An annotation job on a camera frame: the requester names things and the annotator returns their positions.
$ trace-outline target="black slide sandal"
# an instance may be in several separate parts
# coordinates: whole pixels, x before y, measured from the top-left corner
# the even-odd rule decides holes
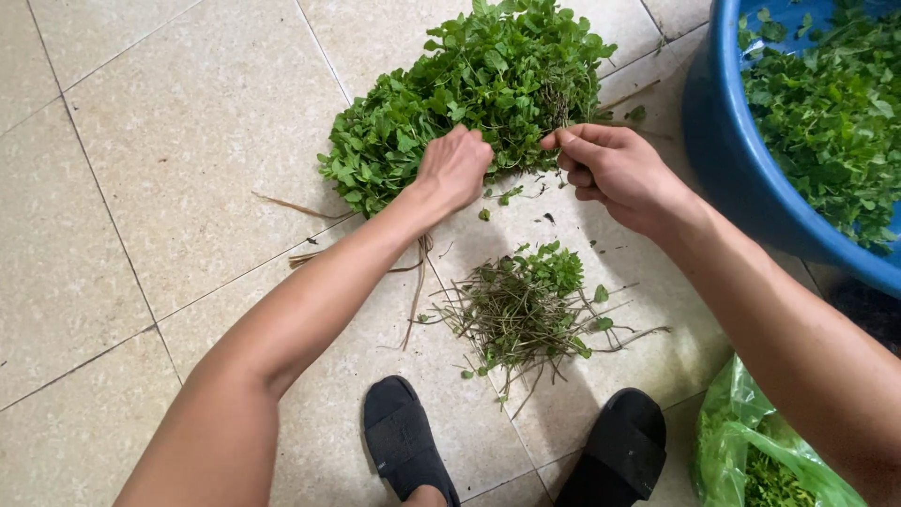
[[[601,410],[557,507],[625,507],[648,500],[667,453],[660,406],[634,388],[615,394]]]
[[[428,484],[444,493],[449,506],[460,507],[423,405],[404,377],[392,375],[369,388],[363,402],[363,427],[378,476],[391,484],[401,502]]]

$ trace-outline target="blue plastic basin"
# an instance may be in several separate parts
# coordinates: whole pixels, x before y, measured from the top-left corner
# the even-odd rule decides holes
[[[750,63],[738,47],[739,13],[748,14],[752,30],[760,28],[756,13],[770,15],[792,32],[805,13],[814,28],[828,29],[833,0],[714,0],[710,29],[688,72],[682,101],[686,148],[711,204],[752,237],[790,254],[828,263],[877,289],[901,298],[901,239],[889,244],[892,253],[873,254],[860,248],[820,217],[786,180],[769,154],[744,95],[742,65]],[[901,1],[868,2],[871,14],[901,7]],[[799,51],[813,44],[789,36],[781,51]],[[889,229],[901,234],[901,201]]]

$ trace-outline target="left hand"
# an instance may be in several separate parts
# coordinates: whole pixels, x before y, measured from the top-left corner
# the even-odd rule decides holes
[[[447,216],[482,195],[482,180],[494,156],[479,130],[458,124],[447,135],[429,141],[410,188],[423,192]]]

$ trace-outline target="fingernail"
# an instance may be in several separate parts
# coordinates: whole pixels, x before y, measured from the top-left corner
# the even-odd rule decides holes
[[[557,131],[557,138],[560,139],[560,144],[569,144],[573,139],[576,139],[576,136],[573,135],[568,130],[560,129]]]

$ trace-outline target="tile floor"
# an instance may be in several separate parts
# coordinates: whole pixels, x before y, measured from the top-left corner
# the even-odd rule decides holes
[[[615,66],[601,68],[603,101],[661,80],[616,113],[646,105],[648,139],[694,184],[679,101],[709,0],[561,2],[620,46]],[[465,0],[0,4],[0,505],[111,503],[180,383],[288,274],[287,256],[310,251],[307,237],[328,245],[361,223],[306,217],[252,192],[340,214],[315,170],[334,115],[379,73],[409,65],[427,28],[469,8]],[[661,37],[668,45],[654,54]],[[527,192],[540,185],[522,183]],[[631,287],[609,303],[623,304],[618,320],[674,332],[565,364],[569,382],[539,383],[511,422],[496,402],[497,379],[460,379],[454,364],[469,345],[445,327],[417,327],[407,352],[391,348],[416,274],[389,275],[283,400],[272,503],[393,503],[359,436],[362,396],[393,373],[419,391],[473,507],[550,505],[598,407],[626,385],[668,408],[670,459],[652,500],[693,503],[686,463],[699,393],[730,348],[653,244],[551,186],[534,200],[487,204],[490,223],[476,219],[478,202],[439,226],[435,250],[450,250],[432,258],[425,293],[519,243],[558,238],[582,253],[588,285]],[[556,225],[534,222],[544,213]],[[797,259],[779,261],[810,282]],[[513,401],[522,397],[517,388]]]

